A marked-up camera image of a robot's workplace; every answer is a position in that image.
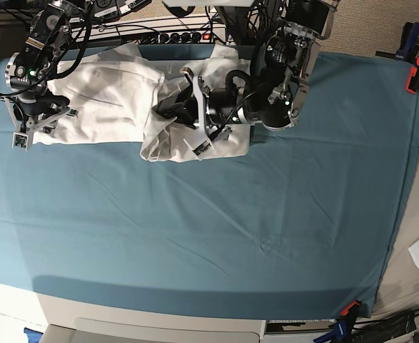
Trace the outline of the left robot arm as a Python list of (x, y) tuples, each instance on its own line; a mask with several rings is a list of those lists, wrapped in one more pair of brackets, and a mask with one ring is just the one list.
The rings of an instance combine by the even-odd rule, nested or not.
[(225, 86), (210, 89), (188, 67), (188, 86), (160, 101), (153, 110), (192, 130), (186, 145), (201, 158), (226, 140), (235, 125), (262, 124), (270, 131), (293, 127), (310, 89), (321, 40), (329, 38), (338, 1), (289, 1), (284, 16), (267, 30), (260, 45), (265, 65), (256, 71), (260, 49), (253, 52), (251, 71), (228, 72)]

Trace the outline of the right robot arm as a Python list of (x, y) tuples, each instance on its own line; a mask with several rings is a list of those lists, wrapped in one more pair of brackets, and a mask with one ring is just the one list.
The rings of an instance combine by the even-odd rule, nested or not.
[[(5, 68), (5, 82), (11, 93), (0, 93), (14, 123), (12, 146), (29, 150), (37, 132), (51, 133), (64, 116), (76, 116), (70, 100), (55, 95), (48, 82), (63, 79), (80, 64), (91, 34), (93, 1), (50, 1), (31, 23), (21, 51), (13, 54)], [(73, 64), (59, 72), (58, 65), (71, 45), (71, 19), (81, 20), (85, 32)]]

